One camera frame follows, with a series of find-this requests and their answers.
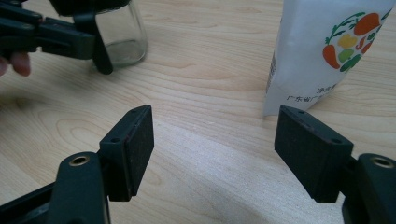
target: logo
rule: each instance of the logo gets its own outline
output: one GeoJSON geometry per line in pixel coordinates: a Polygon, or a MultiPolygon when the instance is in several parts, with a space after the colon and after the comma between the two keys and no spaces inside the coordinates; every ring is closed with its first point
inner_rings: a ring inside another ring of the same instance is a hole
{"type": "Polygon", "coordinates": [[[334,25],[323,48],[323,58],[327,64],[340,72],[347,72],[355,66],[373,44],[389,13],[380,19],[377,13],[360,12],[334,25]]]}

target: colorful printed graphic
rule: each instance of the colorful printed graphic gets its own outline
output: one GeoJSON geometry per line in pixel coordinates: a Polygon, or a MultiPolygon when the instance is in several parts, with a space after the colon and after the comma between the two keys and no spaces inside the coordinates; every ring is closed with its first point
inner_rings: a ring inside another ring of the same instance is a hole
{"type": "Polygon", "coordinates": [[[332,34],[326,37],[323,58],[334,69],[347,72],[371,47],[389,13],[379,19],[377,13],[360,12],[334,25],[332,34]]]}

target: human hand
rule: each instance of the human hand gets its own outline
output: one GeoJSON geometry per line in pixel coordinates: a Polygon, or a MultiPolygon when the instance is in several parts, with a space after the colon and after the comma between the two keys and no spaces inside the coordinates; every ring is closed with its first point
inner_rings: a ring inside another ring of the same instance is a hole
{"type": "Polygon", "coordinates": [[[0,57],[0,76],[2,76],[8,68],[8,64],[11,64],[14,71],[18,74],[27,77],[30,75],[30,60],[29,55],[26,52],[14,52],[12,53],[9,61],[3,57],[0,57]]]}

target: light wood surface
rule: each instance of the light wood surface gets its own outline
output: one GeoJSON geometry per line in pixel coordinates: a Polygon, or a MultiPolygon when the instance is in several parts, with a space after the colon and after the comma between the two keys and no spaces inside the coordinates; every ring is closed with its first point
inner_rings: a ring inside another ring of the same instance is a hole
{"type": "MultiPolygon", "coordinates": [[[[47,0],[28,9],[56,16],[47,0]]],[[[142,0],[142,63],[110,76],[31,54],[33,74],[0,78],[0,204],[55,180],[59,163],[99,141],[130,109],[152,105],[155,148],[137,197],[113,223],[342,223],[315,203],[274,151],[262,116],[282,13],[276,0],[142,0]]],[[[334,92],[309,113],[355,144],[396,159],[396,13],[334,92]]]]}

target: white paper bag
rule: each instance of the white paper bag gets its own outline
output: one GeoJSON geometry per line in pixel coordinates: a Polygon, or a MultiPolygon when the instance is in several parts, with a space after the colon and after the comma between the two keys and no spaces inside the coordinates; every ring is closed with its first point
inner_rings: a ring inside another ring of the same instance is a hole
{"type": "Polygon", "coordinates": [[[372,45],[395,0],[284,0],[264,116],[323,99],[372,45]]]}

